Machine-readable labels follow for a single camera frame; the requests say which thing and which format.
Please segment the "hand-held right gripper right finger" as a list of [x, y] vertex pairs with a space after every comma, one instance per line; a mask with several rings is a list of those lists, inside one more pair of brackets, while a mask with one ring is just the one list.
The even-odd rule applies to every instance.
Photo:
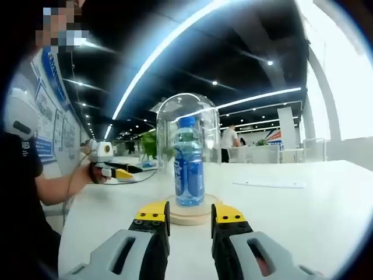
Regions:
[[218, 279], [322, 279], [296, 265], [291, 253], [263, 232], [254, 231], [242, 212], [212, 205], [212, 257]]

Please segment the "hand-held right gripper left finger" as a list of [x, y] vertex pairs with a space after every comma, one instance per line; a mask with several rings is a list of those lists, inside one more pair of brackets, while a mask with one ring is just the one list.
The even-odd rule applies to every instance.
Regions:
[[63, 279], [164, 279], [170, 255], [170, 204], [141, 208], [128, 229], [121, 229]]

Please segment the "person's left hand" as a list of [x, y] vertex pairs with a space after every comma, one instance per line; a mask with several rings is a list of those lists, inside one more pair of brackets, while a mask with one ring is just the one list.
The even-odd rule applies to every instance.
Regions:
[[111, 168], [106, 163], [90, 162], [88, 174], [93, 184], [104, 184], [112, 178]]

